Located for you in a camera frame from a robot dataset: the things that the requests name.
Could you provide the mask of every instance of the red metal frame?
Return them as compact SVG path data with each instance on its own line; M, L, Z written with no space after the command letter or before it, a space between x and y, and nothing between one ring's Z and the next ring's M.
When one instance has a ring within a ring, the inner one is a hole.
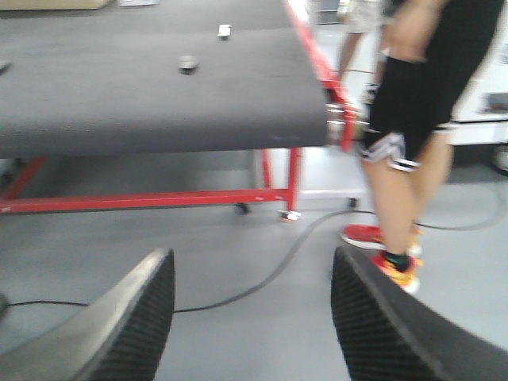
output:
M287 2L288 13L294 23L301 41L308 51L317 77L325 89L331 90L334 102L344 107L345 128L338 144L349 150L352 144L353 125L356 119L354 110L348 106L344 91L337 77L330 70L325 57L316 46L309 29L300 22ZM45 158L30 161L21 174L0 196L0 214L36 213L71 210L108 210L128 209L155 206L185 206L206 204L234 204L241 202L286 203L286 211L295 211L301 148L289 148L289 163L286 188L273 188L271 184L271 164L269 152L260 150L261 169L263 172L262 188L240 190L204 190L195 192L115 194L82 197L56 198L19 198L23 188L44 164Z
M337 74L330 68L323 52L316 45L316 41L312 36L309 27L305 25L292 10L289 0L286 1L288 13L291 16L293 25L300 37L304 48L307 50L310 62L316 72L317 78L321 81L322 86L330 90L332 101L338 103L343 108L344 130L341 134L340 141L337 144L343 151L349 152L355 135L355 123L358 116L356 110L349 104L346 92L338 79Z
M108 210L153 206L185 206L206 204L234 204L239 202L286 202L287 211L294 210L297 196L300 148L289 149L286 188L271 187L271 164L268 153L262 150L264 187L240 190L204 190L194 192L112 194L81 197L18 198L29 180L43 165L45 158L30 161L21 174L0 197L0 213L36 213L71 210Z

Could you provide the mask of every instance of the red sneaker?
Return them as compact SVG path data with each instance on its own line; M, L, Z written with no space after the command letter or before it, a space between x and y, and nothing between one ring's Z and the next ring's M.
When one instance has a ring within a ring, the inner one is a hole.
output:
M415 234L411 237L411 244L407 251L410 256L419 257L421 255L421 245L418 243L417 238L420 231L414 228ZM341 238L356 246L357 248L384 250L383 238L381 237L381 230L378 226L373 225L346 225L341 232Z
M395 266L387 261L380 252L371 258L372 263L377 266L385 275L397 283L408 294L416 294L420 288L420 279L416 276L416 270L422 265L421 261L413 256L411 265L405 271L398 271Z

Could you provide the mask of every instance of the black sock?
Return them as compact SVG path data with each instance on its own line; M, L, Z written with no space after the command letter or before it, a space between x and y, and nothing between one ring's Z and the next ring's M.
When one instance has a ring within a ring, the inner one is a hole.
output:
M384 252L383 256L385 259L394 265L397 271L405 271L411 265L411 258L407 254L393 254L391 252Z

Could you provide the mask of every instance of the gray conveyor belt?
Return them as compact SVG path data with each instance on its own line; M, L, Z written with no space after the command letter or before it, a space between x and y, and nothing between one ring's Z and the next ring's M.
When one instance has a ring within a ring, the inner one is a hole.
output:
M0 76L0 157L325 143L325 93L282 0L0 17L0 58L12 62ZM199 61L193 75L178 70L185 55Z

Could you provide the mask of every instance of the small object on belt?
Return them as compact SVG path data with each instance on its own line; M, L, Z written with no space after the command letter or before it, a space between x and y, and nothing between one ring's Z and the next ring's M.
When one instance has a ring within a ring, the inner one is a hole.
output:
M198 59L194 56L181 56L178 68L182 74L193 74L198 68Z
M10 61L0 60L0 75L5 73L10 67Z
M228 40L229 36L231 36L231 24L220 24L217 37L219 37L220 40Z

